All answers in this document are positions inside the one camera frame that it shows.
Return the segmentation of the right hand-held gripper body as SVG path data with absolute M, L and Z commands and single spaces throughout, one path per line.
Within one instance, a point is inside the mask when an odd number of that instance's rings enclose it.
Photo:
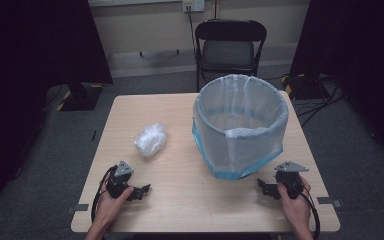
M 307 172 L 308 168 L 297 163 L 286 161 L 275 167 L 275 179 L 282 183 L 291 199 L 296 199 L 303 192 L 301 172 Z

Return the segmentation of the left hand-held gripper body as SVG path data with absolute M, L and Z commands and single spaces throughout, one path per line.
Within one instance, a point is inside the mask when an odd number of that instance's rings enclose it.
M 110 176 L 106 183 L 106 190 L 114 199 L 118 198 L 126 188 L 129 187 L 128 181 L 134 169 L 125 161 L 121 160 L 118 165 L 110 169 Z

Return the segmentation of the round bin with white liner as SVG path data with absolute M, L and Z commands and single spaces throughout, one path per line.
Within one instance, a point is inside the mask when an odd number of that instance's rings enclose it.
M 270 83 L 227 75 L 205 85 L 193 105 L 192 134 L 212 175 L 246 177 L 283 152 L 289 111 Z

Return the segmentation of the clear plastic bag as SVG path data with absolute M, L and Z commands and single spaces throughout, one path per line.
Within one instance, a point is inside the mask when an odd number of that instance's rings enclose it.
M 134 145 L 142 156 L 152 157 L 165 146 L 166 141 L 165 125 L 155 123 L 143 127 L 135 136 Z

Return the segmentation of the person's right hand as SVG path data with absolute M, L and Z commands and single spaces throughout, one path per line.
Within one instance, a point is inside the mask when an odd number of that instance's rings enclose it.
M 308 182 L 301 178 L 304 184 L 304 190 L 296 199 L 291 199 L 287 193 L 286 187 L 282 183 L 277 184 L 277 189 L 280 194 L 283 212 L 291 224 L 295 232 L 309 232 L 309 221 L 311 216 L 311 207 L 308 203 L 309 193 L 311 189 Z

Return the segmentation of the person's left hand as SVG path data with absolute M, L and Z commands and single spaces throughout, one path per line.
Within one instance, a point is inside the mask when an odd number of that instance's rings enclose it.
M 115 221 L 123 203 L 133 190 L 133 187 L 128 187 L 118 198 L 113 198 L 107 190 L 104 190 L 98 200 L 93 225 L 97 226 L 101 232 L 105 231 Z

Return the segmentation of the grey tape strip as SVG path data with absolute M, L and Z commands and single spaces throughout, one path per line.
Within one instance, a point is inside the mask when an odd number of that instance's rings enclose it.
M 317 201 L 319 204 L 330 204 L 334 208 L 341 208 L 343 206 L 341 200 L 333 200 L 330 197 L 317 197 Z
M 87 211 L 89 208 L 89 204 L 76 204 L 73 206 L 68 206 L 66 209 L 66 214 L 74 214 L 78 211 Z

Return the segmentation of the black stand base striped tape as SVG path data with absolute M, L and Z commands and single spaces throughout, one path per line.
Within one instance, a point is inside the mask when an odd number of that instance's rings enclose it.
M 57 106 L 57 111 L 93 111 L 103 88 L 102 84 L 68 84 L 69 91 Z
M 282 76 L 280 82 L 291 100 L 327 99 L 331 95 L 318 78 L 305 74 Z

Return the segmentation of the black folding chair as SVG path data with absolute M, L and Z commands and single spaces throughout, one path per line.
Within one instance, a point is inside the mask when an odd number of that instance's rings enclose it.
M 195 28 L 196 90 L 206 73 L 256 76 L 265 26 L 255 20 L 210 19 Z

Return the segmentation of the dark curtain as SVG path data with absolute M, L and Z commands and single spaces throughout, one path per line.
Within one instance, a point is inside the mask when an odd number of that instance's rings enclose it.
M 339 77 L 384 144 L 384 0 L 310 0 L 290 73 Z
M 0 0 L 0 194 L 43 119 L 48 89 L 111 81 L 88 0 Z

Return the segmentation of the white wall outlet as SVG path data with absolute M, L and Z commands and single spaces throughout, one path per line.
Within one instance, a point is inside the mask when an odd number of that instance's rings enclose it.
M 205 10 L 205 0 L 182 0 L 182 10 L 187 12 L 203 12 Z

